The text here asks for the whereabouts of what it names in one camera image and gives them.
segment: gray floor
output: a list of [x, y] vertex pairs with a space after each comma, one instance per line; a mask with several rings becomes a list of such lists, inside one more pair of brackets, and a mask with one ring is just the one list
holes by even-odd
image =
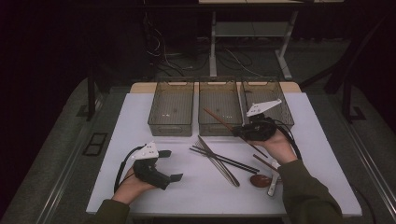
[[[245, 69], [241, 70], [241, 66], [233, 62], [233, 56], [224, 50], [226, 48], [233, 52], [241, 63], [246, 64], [250, 71], [263, 76], [281, 77], [281, 69], [274, 55], [274, 49], [280, 45], [280, 41], [238, 41], [238, 49], [233, 46], [233, 42], [219, 41], [217, 57], [224, 64], [218, 61], [218, 76], [255, 76]], [[345, 40], [324, 40], [318, 43], [292, 41], [286, 53], [286, 61], [289, 63], [293, 81], [306, 80], [332, 65], [344, 53], [347, 45], [348, 42]], [[202, 46], [203, 52], [207, 52], [205, 42]], [[158, 77], [180, 76], [180, 72], [185, 76], [208, 76], [206, 58], [207, 54], [201, 54], [196, 61], [170, 55], [168, 60], [180, 67], [192, 66], [198, 70], [176, 71], [163, 66], [162, 70], [166, 73], [159, 70]], [[367, 172], [360, 151], [362, 148], [367, 151], [389, 188], [396, 189], [396, 180], [392, 175], [396, 168], [396, 137], [358, 89], [353, 90], [352, 105], [358, 106], [367, 120], [354, 121], [351, 125], [345, 122], [339, 112], [340, 95], [325, 94], [322, 90], [325, 81], [326, 79], [320, 80], [305, 91], [334, 154], [348, 181], [361, 191], [373, 207], [376, 222], [394, 223], [395, 219], [384, 203], [384, 195], [378, 190], [377, 181]], [[85, 213], [85, 209], [129, 87], [117, 87], [109, 94], [101, 94], [98, 98], [98, 111], [92, 121], [88, 122], [82, 111], [87, 104], [86, 86], [84, 80], [70, 96], [1, 223], [81, 223], [90, 216]], [[82, 156], [81, 152], [93, 133], [108, 133], [104, 150], [97, 157]], [[373, 223], [368, 204], [359, 193], [356, 195], [361, 203], [363, 216], [346, 218], [345, 223]], [[234, 223], [262, 221], [235, 220]]]

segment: dark background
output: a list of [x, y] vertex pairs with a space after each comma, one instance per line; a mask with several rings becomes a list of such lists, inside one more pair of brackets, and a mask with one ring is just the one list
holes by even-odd
[[[347, 1], [346, 4], [353, 7], [302, 10], [293, 37], [317, 41], [341, 37], [360, 41], [357, 36], [370, 30], [373, 23], [390, 10], [392, 2]], [[207, 14], [173, 13], [167, 19], [174, 23], [178, 33], [167, 27], [170, 23], [161, 22], [163, 14], [166, 16], [162, 12], [153, 17], [163, 28], [167, 41], [171, 45], [180, 44], [193, 55], [194, 48], [187, 46], [191, 45], [191, 39], [207, 34], [208, 30], [202, 28], [209, 27]], [[1, 130], [5, 139], [0, 150], [0, 217], [67, 98], [90, 68], [101, 91], [153, 76], [142, 17], [142, 13], [126, 9], [76, 8], [67, 1], [0, 2]], [[393, 9], [350, 72], [356, 80], [354, 83], [393, 131], [396, 130], [396, 119], [392, 117], [396, 114], [396, 97], [392, 93], [396, 84], [396, 36], [392, 32], [396, 27], [395, 17]]]

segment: sleeve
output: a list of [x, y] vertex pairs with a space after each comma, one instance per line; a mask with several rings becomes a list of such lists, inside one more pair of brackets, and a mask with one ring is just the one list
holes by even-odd
[[278, 171], [283, 181], [283, 203], [293, 224], [343, 223], [337, 201], [302, 161], [286, 163]]
[[129, 206], [113, 200], [104, 200], [96, 214], [84, 224], [124, 224]]

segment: tabletop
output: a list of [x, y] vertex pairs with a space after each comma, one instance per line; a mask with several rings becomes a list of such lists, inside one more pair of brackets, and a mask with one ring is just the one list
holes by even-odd
[[[318, 118], [306, 94], [294, 84], [285, 92], [294, 126], [291, 131], [301, 151], [303, 161], [312, 176], [326, 185], [340, 204], [345, 217], [361, 216], [361, 207], [335, 158], [320, 127]], [[113, 194], [113, 186], [120, 163], [128, 152], [154, 141], [159, 150], [172, 151], [170, 158], [159, 159], [157, 169], [165, 175], [184, 174], [179, 182], [171, 183], [166, 190], [146, 192], [131, 204], [135, 217], [283, 217], [282, 185], [277, 185], [274, 197], [267, 195], [268, 188], [259, 189], [249, 182], [251, 173], [228, 166], [240, 182], [232, 186], [206, 157], [189, 150], [198, 140], [198, 93], [194, 95], [191, 137], [152, 136], [148, 118], [153, 89], [143, 88], [155, 83], [138, 83], [125, 97], [120, 116], [111, 137], [106, 156], [97, 177], [88, 213], [95, 213], [102, 200]], [[257, 152], [239, 138], [232, 136], [203, 137], [215, 153], [240, 161], [271, 176], [271, 170], [253, 158]]]

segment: person's right hand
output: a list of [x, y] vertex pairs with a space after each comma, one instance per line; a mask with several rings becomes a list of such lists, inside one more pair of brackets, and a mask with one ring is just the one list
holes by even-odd
[[274, 136], [266, 141], [247, 142], [251, 145], [264, 147], [280, 165], [297, 160], [288, 139], [280, 130], [276, 130]]

